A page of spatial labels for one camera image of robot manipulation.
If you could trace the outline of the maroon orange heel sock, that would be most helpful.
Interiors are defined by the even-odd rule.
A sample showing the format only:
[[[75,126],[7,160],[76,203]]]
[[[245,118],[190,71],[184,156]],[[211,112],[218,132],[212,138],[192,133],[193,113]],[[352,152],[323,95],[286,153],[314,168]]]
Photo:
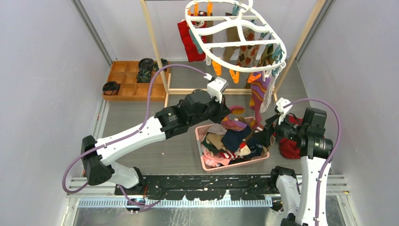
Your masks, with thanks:
[[[239,115],[245,112],[245,108],[239,105],[234,105],[230,107],[230,113],[221,121],[221,126],[225,129],[234,130],[234,131],[242,131],[244,130],[248,124],[243,120],[231,120],[229,118],[230,114]]]

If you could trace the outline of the white plastic clip hanger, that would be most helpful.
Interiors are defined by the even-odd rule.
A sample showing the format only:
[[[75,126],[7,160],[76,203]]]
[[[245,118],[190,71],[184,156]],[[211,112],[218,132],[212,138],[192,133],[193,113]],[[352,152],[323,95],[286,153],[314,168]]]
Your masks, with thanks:
[[[216,75],[229,70],[234,83],[277,77],[286,66],[286,46],[252,0],[192,0],[184,10],[188,34]]]

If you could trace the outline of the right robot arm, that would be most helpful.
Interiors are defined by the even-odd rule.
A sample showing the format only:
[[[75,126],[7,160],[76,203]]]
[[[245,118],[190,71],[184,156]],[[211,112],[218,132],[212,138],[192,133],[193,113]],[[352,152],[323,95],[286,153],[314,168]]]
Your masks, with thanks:
[[[282,226],[326,226],[327,178],[331,167],[333,141],[325,138],[327,113],[308,107],[303,119],[290,122],[291,114],[276,110],[266,119],[262,131],[255,133],[261,144],[270,144],[270,138],[294,141],[299,149],[302,180],[293,169],[276,166],[271,170],[269,188],[280,193],[285,217]]]

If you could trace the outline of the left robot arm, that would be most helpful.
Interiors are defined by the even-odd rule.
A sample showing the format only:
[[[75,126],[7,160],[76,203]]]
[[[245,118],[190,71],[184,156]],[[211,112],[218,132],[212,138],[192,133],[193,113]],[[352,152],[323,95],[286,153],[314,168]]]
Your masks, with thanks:
[[[151,116],[146,122],[116,135],[96,140],[92,135],[82,140],[82,163],[87,184],[100,185],[112,182],[123,186],[133,195],[144,190],[144,180],[137,167],[128,168],[116,162],[122,156],[177,135],[203,121],[221,123],[230,114],[225,96],[211,96],[197,89],[181,99],[178,104],[168,106]]]

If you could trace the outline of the maroon purple orange striped sock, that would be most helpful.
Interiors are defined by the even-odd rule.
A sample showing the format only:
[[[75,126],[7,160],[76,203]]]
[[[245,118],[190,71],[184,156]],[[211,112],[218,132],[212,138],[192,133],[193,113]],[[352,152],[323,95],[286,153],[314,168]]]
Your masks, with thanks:
[[[255,121],[257,125],[260,125],[262,122],[261,112],[265,112],[265,110],[262,110],[262,103],[264,102],[270,81],[270,77],[265,78],[265,80],[263,79],[262,72],[251,73],[247,80],[250,84],[251,90],[249,108],[255,113]]]

